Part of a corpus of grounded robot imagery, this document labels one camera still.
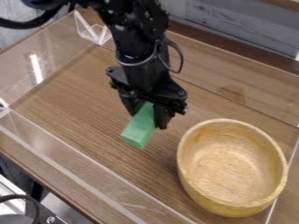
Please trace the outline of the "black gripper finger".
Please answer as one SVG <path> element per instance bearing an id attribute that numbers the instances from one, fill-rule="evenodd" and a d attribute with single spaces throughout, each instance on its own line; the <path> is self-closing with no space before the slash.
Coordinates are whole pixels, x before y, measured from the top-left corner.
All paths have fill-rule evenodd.
<path id="1" fill-rule="evenodd" d="M 137 95 L 121 95 L 120 100 L 130 116 L 137 113 L 138 109 L 145 103 L 145 100 L 141 99 Z"/>
<path id="2" fill-rule="evenodd" d="M 165 130 L 173 116 L 174 113 L 169 108 L 157 104 L 153 105 L 153 123 L 156 128 Z"/>

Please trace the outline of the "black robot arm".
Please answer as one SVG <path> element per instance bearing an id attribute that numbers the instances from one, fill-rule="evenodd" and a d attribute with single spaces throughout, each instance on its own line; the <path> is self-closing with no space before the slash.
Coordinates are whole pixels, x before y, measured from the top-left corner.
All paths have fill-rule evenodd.
<path id="1" fill-rule="evenodd" d="M 186 91 L 170 74 L 169 50 L 180 47 L 165 35 L 168 13 L 158 0 L 21 0 L 34 9 L 53 11 L 65 3 L 92 8 L 114 42 L 117 65 L 106 69 L 110 87 L 130 115 L 144 104 L 153 104 L 153 125 L 164 130 L 186 109 Z"/>

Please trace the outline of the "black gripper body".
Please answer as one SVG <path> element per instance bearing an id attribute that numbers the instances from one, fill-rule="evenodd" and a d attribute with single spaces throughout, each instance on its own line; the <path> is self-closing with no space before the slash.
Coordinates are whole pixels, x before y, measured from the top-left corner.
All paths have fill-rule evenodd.
<path id="1" fill-rule="evenodd" d="M 118 66 L 106 69 L 112 88 L 121 95 L 137 95 L 145 102 L 184 114 L 186 92 L 170 77 L 168 56 L 148 56 L 145 59 L 116 56 Z"/>

